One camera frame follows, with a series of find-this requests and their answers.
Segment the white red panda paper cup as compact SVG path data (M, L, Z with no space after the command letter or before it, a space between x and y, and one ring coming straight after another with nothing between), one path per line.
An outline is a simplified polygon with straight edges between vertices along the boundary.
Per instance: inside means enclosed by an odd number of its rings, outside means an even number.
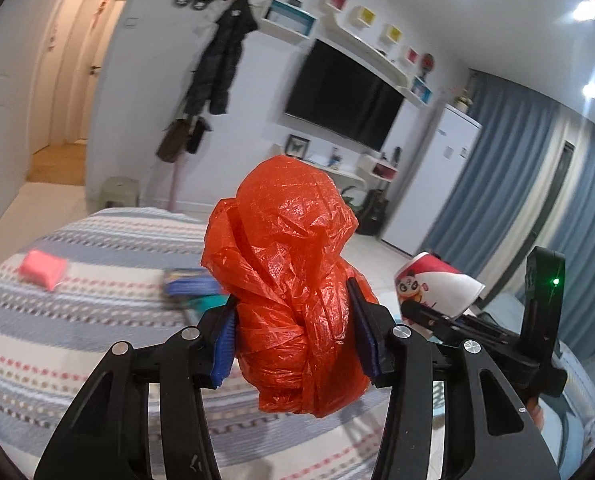
M480 297L485 285L431 254L420 252L394 278L399 304L412 300L457 318Z

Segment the red blue snack package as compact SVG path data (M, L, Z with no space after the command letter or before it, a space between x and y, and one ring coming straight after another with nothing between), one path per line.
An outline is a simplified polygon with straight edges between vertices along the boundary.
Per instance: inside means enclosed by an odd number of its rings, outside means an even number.
M204 268L165 270L163 292L198 312L224 306L228 300L223 287Z

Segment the red plastic bag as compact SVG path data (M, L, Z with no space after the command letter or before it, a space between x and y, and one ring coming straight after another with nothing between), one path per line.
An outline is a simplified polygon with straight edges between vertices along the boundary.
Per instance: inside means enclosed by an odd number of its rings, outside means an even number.
M347 281L377 298L341 255L357 226L323 171L284 155L215 206L201 263L238 301L236 356L261 411L322 418L367 389Z

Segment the striped woven cloth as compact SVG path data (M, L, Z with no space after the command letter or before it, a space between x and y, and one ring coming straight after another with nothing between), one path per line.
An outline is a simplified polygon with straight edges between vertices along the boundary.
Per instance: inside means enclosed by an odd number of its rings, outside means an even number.
M168 269L195 268L203 221L156 208L118 208L38 240L66 259L55 290L21 278L21 254L0 264L0 445L32 476L60 418L111 344L160 344L198 322L163 292ZM226 479L367 479L389 395L369 389L325 418L267 414L233 370L202 394L220 473Z

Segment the pink sponge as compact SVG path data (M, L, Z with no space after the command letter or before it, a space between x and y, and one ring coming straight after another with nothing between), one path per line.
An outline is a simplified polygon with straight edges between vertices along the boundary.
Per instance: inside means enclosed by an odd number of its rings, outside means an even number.
M68 260L32 249L24 256L19 274L25 281L53 292L66 276L68 269Z

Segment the white refrigerator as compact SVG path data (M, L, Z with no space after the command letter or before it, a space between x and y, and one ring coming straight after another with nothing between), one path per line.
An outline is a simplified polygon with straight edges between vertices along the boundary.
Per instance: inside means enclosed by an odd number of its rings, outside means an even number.
M478 122L453 105L445 104L436 112L381 233L385 244L409 256L418 254L453 193L480 130Z

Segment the green potted plant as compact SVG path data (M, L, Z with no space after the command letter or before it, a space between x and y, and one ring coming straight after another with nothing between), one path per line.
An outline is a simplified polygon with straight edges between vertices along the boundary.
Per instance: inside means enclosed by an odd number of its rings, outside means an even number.
M363 206L366 192L356 185L348 185L346 188L342 188L340 194L346 206L348 206L348 208L354 212L355 216L357 216L361 206Z

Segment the pink coat rack stand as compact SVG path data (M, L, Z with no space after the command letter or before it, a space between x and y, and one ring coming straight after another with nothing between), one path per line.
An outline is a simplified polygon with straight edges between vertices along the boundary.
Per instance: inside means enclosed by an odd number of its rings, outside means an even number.
M168 211L177 211L177 200L179 194L179 188L182 184L184 170L187 162L187 154L180 154L174 162L172 182L170 188L170 195L168 195Z

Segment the framed butterfly picture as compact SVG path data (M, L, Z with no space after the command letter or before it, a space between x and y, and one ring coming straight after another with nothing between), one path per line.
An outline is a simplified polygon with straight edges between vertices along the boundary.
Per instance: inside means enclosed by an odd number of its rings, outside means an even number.
M307 155L308 148L308 139L302 138L302 136L296 136L295 134L290 134L286 144L284 144L284 154L292 158L303 160Z

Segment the brown hanging bag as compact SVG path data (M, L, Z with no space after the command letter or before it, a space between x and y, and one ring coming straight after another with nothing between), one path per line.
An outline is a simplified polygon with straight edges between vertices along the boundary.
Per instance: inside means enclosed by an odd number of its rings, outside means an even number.
M183 152L196 154L204 136L212 130L204 117L177 118L166 130L156 156L162 162L172 164Z

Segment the black coat on rack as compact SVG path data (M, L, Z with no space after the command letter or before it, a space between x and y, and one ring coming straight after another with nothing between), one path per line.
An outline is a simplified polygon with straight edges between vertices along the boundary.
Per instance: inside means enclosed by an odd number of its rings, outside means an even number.
M184 113L200 114L209 104L211 115L227 113L229 89L243 52L243 41L258 30L250 0L234 0L217 18L217 29L194 71L186 94Z

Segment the white curved wall shelf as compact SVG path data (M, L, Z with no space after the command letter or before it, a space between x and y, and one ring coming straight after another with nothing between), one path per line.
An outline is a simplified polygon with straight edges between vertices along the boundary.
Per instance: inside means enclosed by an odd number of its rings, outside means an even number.
M358 174L354 174L354 172L341 170L341 169L333 169L330 167L322 166L316 164L316 162L309 162L308 160L304 160L304 164L311 166L315 169L320 171L326 172L328 176L337 183L337 186L342 186L344 188L348 185L353 185L355 188L360 188L363 191L367 190L367 182L363 180Z

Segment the white and red wall cubby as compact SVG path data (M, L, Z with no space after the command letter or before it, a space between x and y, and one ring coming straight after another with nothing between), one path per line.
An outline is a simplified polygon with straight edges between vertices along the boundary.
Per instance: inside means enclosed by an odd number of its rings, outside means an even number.
M360 177L368 177L384 182L392 182L396 175L397 169L391 166L384 159L378 159L369 154L360 156L356 166L356 174Z

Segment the wall-mounted black television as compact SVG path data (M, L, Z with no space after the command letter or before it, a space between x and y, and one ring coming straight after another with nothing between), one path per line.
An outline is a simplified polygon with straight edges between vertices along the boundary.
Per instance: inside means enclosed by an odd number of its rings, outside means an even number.
M404 103L381 77L335 47L316 40L284 113L380 151Z

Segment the blue wall box shelf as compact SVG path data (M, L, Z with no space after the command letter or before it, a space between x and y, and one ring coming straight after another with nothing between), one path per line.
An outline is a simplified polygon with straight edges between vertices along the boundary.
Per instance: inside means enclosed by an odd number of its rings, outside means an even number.
M267 0L258 15L260 32L289 44L310 40L317 22L315 15L280 0Z

